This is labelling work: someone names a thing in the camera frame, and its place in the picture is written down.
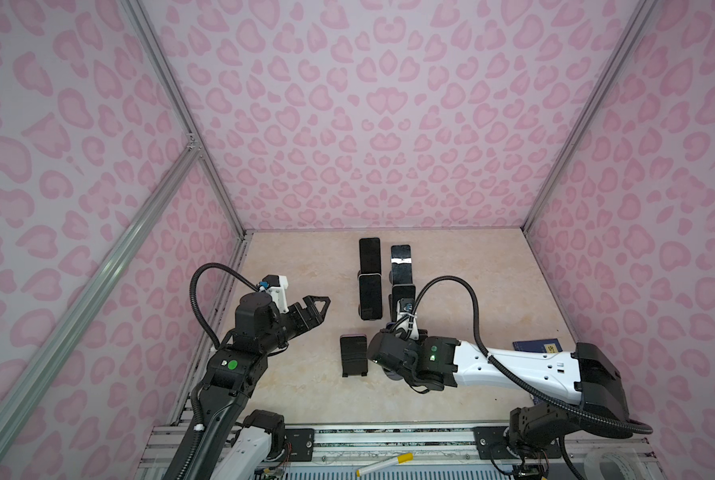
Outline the purple phone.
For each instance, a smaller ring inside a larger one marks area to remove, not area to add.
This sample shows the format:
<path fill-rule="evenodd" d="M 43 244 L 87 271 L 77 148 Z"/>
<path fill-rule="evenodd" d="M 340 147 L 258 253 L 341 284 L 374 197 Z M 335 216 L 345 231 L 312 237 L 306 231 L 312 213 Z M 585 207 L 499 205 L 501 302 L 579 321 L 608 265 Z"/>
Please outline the purple phone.
<path fill-rule="evenodd" d="M 365 334 L 347 334 L 339 338 L 341 376 L 365 377 L 369 374 L 367 361 L 367 336 Z"/>

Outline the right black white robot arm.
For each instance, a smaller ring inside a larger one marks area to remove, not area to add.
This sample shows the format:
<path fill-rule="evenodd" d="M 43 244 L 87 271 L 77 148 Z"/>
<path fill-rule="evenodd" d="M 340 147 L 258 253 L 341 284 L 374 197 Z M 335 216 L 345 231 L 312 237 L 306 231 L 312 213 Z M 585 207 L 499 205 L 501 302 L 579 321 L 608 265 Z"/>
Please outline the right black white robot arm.
<path fill-rule="evenodd" d="M 497 442 L 514 458 L 551 446 L 561 436 L 585 432 L 601 438 L 633 435 L 621 374 L 595 345 L 573 352 L 520 352 L 479 346 L 455 338 L 403 339 L 379 332 L 367 358 L 385 373 L 423 393 L 465 386 L 515 387 L 537 400 L 517 407 Z"/>

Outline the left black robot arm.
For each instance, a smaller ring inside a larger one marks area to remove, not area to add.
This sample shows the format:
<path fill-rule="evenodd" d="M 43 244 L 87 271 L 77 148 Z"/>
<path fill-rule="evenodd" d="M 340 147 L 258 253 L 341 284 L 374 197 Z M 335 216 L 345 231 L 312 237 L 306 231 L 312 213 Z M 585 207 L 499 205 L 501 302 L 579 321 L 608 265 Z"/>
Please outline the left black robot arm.
<path fill-rule="evenodd" d="M 286 313 L 266 292 L 241 297 L 235 309 L 232 341 L 209 358 L 190 396 L 192 420 L 174 454 L 166 479 L 208 479 L 268 367 L 271 353 L 323 324 L 330 298 L 305 296 Z"/>

